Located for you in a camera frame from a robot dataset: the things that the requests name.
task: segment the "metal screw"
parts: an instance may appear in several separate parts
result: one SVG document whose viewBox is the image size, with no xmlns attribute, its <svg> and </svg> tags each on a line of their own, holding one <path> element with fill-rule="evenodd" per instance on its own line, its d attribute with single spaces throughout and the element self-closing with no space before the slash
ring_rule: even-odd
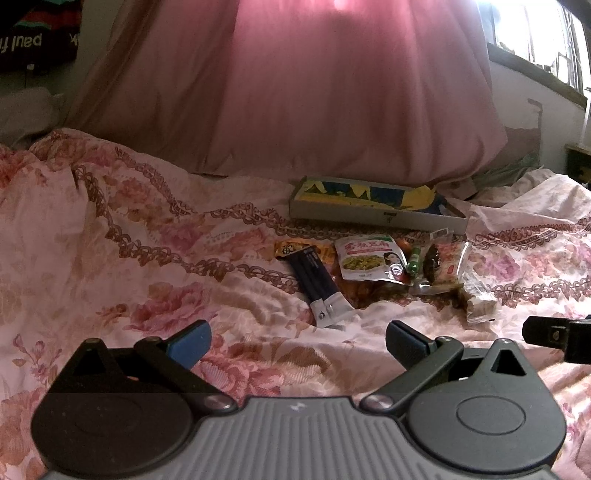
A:
<svg viewBox="0 0 591 480">
<path fill-rule="evenodd" d="M 236 406 L 236 403 L 227 395 L 214 394 L 205 397 L 203 404 L 212 411 L 229 411 Z"/>
<path fill-rule="evenodd" d="M 370 411 L 382 413 L 394 406 L 394 400 L 387 395 L 373 394 L 363 399 L 363 406 Z"/>
</svg>

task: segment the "green bottle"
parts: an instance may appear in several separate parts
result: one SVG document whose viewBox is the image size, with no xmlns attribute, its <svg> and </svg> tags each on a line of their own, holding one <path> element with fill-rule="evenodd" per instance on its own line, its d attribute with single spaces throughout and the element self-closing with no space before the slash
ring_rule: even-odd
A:
<svg viewBox="0 0 591 480">
<path fill-rule="evenodd" d="M 411 277 L 415 277 L 418 273 L 418 260 L 421 256 L 421 249 L 419 247 L 413 247 L 410 253 L 410 258 L 407 264 L 407 273 Z"/>
</svg>

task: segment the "red stripe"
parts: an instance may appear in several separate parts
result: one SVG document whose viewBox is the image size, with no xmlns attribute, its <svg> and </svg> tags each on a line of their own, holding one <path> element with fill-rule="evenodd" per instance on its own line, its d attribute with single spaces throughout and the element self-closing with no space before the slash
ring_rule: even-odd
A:
<svg viewBox="0 0 591 480">
<path fill-rule="evenodd" d="M 52 30 L 61 27 L 79 27 L 82 21 L 82 12 L 64 11 L 61 14 L 49 14 L 47 12 L 30 12 L 23 19 L 25 22 L 42 22 L 51 25 Z"/>
</svg>

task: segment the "white logo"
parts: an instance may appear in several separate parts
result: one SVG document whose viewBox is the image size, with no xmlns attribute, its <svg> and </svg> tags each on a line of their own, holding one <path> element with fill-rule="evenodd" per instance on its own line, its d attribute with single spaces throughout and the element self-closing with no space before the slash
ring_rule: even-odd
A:
<svg viewBox="0 0 591 480">
<path fill-rule="evenodd" d="M 302 403 L 301 401 L 299 401 L 295 405 L 290 405 L 290 408 L 293 411 L 300 411 L 302 408 L 305 408 L 305 407 L 306 407 L 306 404 L 305 403 Z"/>
</svg>

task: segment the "bedsheet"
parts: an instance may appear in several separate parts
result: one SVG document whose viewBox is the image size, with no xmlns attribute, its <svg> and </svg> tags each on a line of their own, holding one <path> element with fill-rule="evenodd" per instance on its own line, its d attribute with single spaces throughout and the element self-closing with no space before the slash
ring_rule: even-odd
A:
<svg viewBox="0 0 591 480">
<path fill-rule="evenodd" d="M 192 176 L 68 129 L 29 151 L 0 148 L 0 479 L 43 474 L 31 414 L 88 337 L 131 346 L 202 318 L 213 345 L 193 371 L 238 401 L 359 399 L 402 372 L 385 347 L 392 319 L 488 346 L 501 336 L 522 344 L 530 314 L 585 317 L 591 217 L 572 212 L 589 212 L 591 194 L 567 177 L 545 182 L 525 203 L 470 211 L 469 268 L 502 302 L 497 321 L 468 326 L 451 297 L 399 296 L 356 312 L 339 331 L 312 325 L 273 243 L 367 230 L 289 220 L 292 185 Z M 567 480 L 590 478 L 591 367 L 565 364 L 559 351 L 523 348 L 567 419 L 554 470 Z"/>
</svg>

